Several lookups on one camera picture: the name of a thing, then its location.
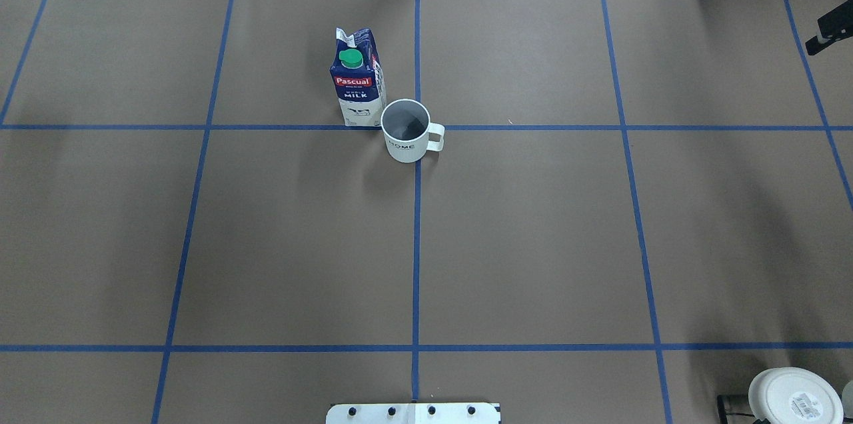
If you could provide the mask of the white home mug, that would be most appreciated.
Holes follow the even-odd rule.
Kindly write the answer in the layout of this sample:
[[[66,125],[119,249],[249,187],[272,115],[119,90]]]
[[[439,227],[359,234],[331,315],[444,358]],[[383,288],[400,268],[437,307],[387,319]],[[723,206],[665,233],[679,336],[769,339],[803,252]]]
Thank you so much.
[[[415,163],[427,153],[444,150],[445,127],[432,121],[430,112],[417,100],[390,102],[382,111],[380,124],[388,153],[400,163]]]

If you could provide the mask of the white mug upper rack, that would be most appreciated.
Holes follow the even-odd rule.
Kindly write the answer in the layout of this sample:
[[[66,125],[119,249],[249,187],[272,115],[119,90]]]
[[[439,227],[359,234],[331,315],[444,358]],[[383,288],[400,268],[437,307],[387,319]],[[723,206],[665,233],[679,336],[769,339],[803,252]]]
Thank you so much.
[[[748,403],[759,421],[843,423],[840,395],[824,378],[801,367],[774,367],[750,382]]]

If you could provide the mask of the blue white milk carton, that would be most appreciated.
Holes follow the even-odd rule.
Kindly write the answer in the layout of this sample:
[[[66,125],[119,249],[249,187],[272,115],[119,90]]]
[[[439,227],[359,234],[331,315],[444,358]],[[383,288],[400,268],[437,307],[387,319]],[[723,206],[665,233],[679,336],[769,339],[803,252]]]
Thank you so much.
[[[387,106],[387,89],[372,30],[348,35],[338,28],[336,54],[330,75],[347,127],[380,127]]]

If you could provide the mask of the white mug rack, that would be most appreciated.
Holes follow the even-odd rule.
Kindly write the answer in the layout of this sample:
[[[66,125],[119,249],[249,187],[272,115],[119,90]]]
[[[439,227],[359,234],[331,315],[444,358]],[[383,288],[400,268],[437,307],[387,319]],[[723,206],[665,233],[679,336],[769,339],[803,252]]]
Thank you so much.
[[[841,393],[841,403],[845,421],[851,422],[853,418],[853,381],[845,384]]]
[[[824,378],[801,367],[774,367],[750,382],[748,403],[759,421],[843,423],[840,395]]]

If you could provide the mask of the brown paper table cover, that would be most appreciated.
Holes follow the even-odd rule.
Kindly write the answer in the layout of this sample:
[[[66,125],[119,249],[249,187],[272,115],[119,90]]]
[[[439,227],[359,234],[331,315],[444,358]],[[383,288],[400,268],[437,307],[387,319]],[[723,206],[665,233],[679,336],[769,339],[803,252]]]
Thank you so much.
[[[847,0],[2,0],[2,422],[713,422],[851,380]],[[336,29],[444,150],[347,127]]]

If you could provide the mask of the white mug lower rack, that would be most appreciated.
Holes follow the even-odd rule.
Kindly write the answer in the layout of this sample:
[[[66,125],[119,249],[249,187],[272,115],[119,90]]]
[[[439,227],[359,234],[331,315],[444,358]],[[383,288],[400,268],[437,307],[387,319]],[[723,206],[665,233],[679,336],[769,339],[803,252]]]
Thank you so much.
[[[841,403],[845,421],[851,422],[853,418],[853,381],[845,384],[841,393]]]

